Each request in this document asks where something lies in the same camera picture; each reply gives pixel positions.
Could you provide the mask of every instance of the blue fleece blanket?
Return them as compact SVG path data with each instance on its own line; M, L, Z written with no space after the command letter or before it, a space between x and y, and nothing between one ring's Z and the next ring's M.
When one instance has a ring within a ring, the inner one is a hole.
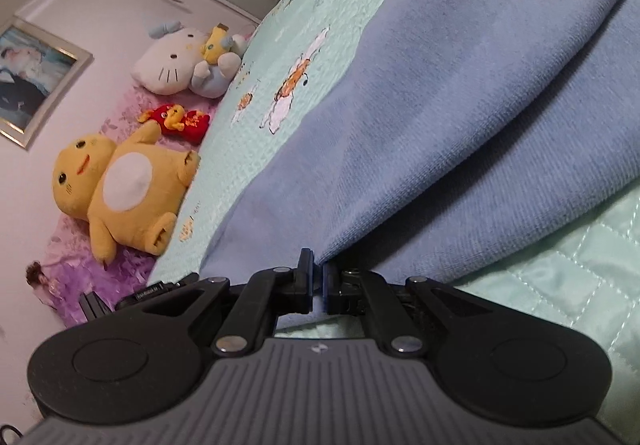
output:
M201 274L310 247L451 281L529 245L640 174L638 54L640 0L385 0Z

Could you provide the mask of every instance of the hello kitty plush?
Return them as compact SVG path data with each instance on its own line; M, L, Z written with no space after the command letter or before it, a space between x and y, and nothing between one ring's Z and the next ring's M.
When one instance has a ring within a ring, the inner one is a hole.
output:
M190 88L200 96L219 98L236 76L246 49L244 38L234 35L231 51L220 55L217 64L208 64L202 47L209 35L196 28L173 22L155 28L149 36L157 40L136 62L131 76L156 94L174 94Z

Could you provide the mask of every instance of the yellow bear plush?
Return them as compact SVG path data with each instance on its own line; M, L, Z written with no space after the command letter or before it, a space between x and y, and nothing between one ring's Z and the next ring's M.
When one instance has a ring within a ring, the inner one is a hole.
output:
M120 145L92 134L63 149L56 160L56 205L89 222L92 252L105 266L115 258L116 243L153 255L169 244L200 157L156 146L160 136L155 121Z
M234 45L233 38L226 32L229 30L224 24L218 24L213 30L206 43L200 48L202 56L207 64L215 66L221 55L229 53Z

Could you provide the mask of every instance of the stuffed animal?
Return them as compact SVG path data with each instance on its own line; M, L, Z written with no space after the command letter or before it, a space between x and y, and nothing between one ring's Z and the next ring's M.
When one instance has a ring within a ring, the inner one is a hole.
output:
M162 134L176 134L193 145L202 143L211 117L200 110L184 111L180 104L161 105L155 110L146 110L139 117L140 123L155 120L159 123Z
M200 157L156 146L161 134L149 121L120 145L91 134L58 155L51 183L56 205L89 222L92 253L103 266L115 258L117 243L153 255L169 244Z
M229 28L224 24L218 24L211 30L211 35L200 48L200 52L207 64L216 65L221 55L231 51L234 40L231 35L226 34L227 31L229 31Z
M230 50L218 56L217 64L209 64L200 50L209 45L206 43L210 36L196 28L184 28L174 22L149 35L158 40L136 62L131 76L156 94L174 94L190 88L206 98L219 98L236 76L246 50L244 37L233 35Z

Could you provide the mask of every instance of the framed picture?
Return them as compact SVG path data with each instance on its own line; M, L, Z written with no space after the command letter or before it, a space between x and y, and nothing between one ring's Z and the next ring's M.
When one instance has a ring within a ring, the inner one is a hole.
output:
M0 134L26 148L91 53L17 17L0 29Z

